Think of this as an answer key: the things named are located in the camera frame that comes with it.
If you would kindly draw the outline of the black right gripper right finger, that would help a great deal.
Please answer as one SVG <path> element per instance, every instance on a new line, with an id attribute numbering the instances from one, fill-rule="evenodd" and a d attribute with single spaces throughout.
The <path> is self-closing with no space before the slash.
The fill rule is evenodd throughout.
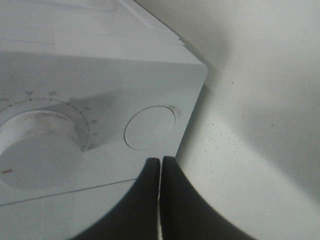
<path id="1" fill-rule="evenodd" d="M 162 160 L 160 223 L 164 240 L 252 239 L 199 195 L 172 156 Z"/>

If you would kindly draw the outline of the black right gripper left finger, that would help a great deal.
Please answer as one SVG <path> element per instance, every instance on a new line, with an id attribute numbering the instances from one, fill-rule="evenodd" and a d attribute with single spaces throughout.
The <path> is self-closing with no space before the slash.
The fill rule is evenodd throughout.
<path id="1" fill-rule="evenodd" d="M 157 240 L 161 162 L 148 158 L 125 196 L 74 240 Z"/>

